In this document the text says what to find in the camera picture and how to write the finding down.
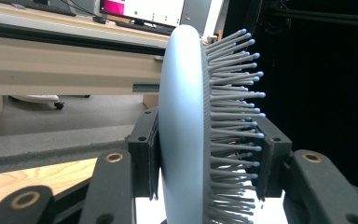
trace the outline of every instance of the cable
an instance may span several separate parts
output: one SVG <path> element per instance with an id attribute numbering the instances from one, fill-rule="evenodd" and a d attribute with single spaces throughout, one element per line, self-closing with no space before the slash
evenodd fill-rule
<path id="1" fill-rule="evenodd" d="M 255 31 L 255 27 L 257 26 L 258 24 L 258 18 L 260 17 L 260 13 L 261 13 L 261 8 L 263 6 L 263 0 L 260 0 L 260 7 L 258 8 L 258 12 L 257 12 L 257 18 L 255 19 L 255 25 L 254 25 L 254 28 L 251 32 L 251 35 L 253 35 L 254 31 Z"/>
<path id="2" fill-rule="evenodd" d="M 79 6 L 77 3 L 75 3 L 75 2 L 72 1 L 72 0 L 68 0 L 68 1 L 74 3 L 77 7 L 71 6 L 71 5 L 68 4 L 67 2 L 64 2 L 63 0 L 60 0 L 60 1 L 62 1 L 64 4 L 66 4 L 66 5 L 69 6 L 69 7 L 72 7 L 72 8 L 75 8 L 75 9 L 77 9 L 77 10 L 80 10 L 80 11 L 83 11 L 83 12 L 86 12 L 86 13 L 89 13 L 90 15 L 93 15 L 93 16 L 97 16 L 97 15 L 95 15 L 94 13 L 89 12 L 89 11 L 87 11 L 86 9 L 84 9 L 83 7 Z"/>
<path id="3" fill-rule="evenodd" d="M 279 1 L 278 7 L 284 7 L 286 9 L 289 9 L 284 2 L 288 2 L 288 1 L 284 1 L 284 0 Z M 285 33 L 282 35 L 281 39 L 279 40 L 279 42 L 275 45 L 274 50 L 272 51 L 272 66 L 275 67 L 276 65 L 275 58 L 278 48 L 289 34 L 290 28 L 292 27 L 292 19 L 286 18 L 282 25 L 273 25 L 270 22 L 267 22 L 267 26 L 268 27 L 264 27 L 264 32 L 266 32 L 269 35 L 281 35 L 286 30 Z"/>
<path id="4" fill-rule="evenodd" d="M 77 7 L 80 7 L 80 8 L 82 9 L 82 11 L 87 12 L 87 13 L 89 13 L 89 14 L 91 14 L 91 15 L 97 16 L 97 15 L 95 15 L 94 13 L 87 11 L 85 8 L 83 8 L 83 7 L 80 6 L 78 3 L 74 2 L 73 0 L 68 0 L 68 1 L 70 1 L 70 2 L 73 3 L 73 4 L 75 4 Z"/>

